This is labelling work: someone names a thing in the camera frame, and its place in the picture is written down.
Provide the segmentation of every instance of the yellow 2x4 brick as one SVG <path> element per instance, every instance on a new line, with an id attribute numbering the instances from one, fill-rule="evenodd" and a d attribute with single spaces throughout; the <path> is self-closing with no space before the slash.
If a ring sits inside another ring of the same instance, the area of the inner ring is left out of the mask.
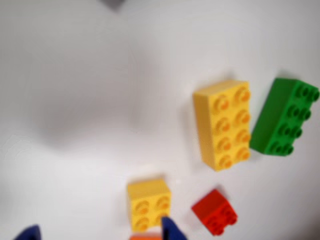
<path id="1" fill-rule="evenodd" d="M 171 192 L 163 179 L 132 183 L 127 190 L 133 232 L 159 226 L 170 215 Z"/>
<path id="2" fill-rule="evenodd" d="M 249 83 L 228 80 L 193 94 L 202 160 L 215 171 L 250 157 Z"/>

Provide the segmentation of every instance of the red lego brick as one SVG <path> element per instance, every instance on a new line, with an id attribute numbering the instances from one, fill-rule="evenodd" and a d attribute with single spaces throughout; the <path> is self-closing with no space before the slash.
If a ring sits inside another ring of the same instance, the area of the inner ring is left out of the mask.
<path id="1" fill-rule="evenodd" d="M 216 189 L 197 202 L 192 210 L 212 235 L 222 235 L 225 227 L 235 224 L 238 219 L 228 200 Z"/>

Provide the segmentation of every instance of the white table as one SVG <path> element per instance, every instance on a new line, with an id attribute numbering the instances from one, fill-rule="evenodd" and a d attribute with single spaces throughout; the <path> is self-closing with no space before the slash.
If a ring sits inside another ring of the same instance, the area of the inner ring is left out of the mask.
<path id="1" fill-rule="evenodd" d="M 201 161 L 191 95 L 249 81 L 253 129 L 274 78 L 320 86 L 320 1 L 0 1 L 0 239 L 126 240 L 126 185 L 164 176 L 189 240 L 191 205 L 223 189 L 238 223 L 221 239 L 320 236 L 320 104 L 288 157 Z"/>

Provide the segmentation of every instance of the green 2x4 brick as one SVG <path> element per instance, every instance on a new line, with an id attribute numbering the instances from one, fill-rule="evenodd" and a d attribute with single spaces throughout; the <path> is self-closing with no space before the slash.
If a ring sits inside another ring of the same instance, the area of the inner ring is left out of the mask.
<path id="1" fill-rule="evenodd" d="M 254 127 L 250 147 L 268 155 L 287 156 L 302 134 L 310 107 L 319 98 L 318 88 L 297 79 L 275 79 Z"/>

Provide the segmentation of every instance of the lego brick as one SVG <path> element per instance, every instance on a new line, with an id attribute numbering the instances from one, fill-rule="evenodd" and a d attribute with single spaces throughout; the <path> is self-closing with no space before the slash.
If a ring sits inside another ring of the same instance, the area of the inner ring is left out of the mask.
<path id="1" fill-rule="evenodd" d="M 186 236 L 169 217 L 162 218 L 162 238 L 163 240 L 187 240 Z"/>
<path id="2" fill-rule="evenodd" d="M 23 230 L 14 240 L 41 240 L 40 227 L 30 226 Z"/>
<path id="3" fill-rule="evenodd" d="M 170 215 L 171 192 L 163 179 L 131 183 L 127 191 L 133 232 L 160 226 L 161 218 Z"/>
<path id="4" fill-rule="evenodd" d="M 130 240 L 162 240 L 161 235 L 136 235 L 130 237 Z"/>
<path id="5" fill-rule="evenodd" d="M 234 225 L 238 220 L 229 202 L 216 189 L 197 202 L 192 210 L 214 236 L 222 235 L 226 226 Z"/>
<path id="6" fill-rule="evenodd" d="M 228 80 L 193 94 L 202 160 L 215 171 L 250 157 L 249 83 Z"/>
<path id="7" fill-rule="evenodd" d="M 250 147 L 262 154 L 290 155 L 318 98 L 319 89 L 310 84 L 276 78 L 253 129 Z"/>

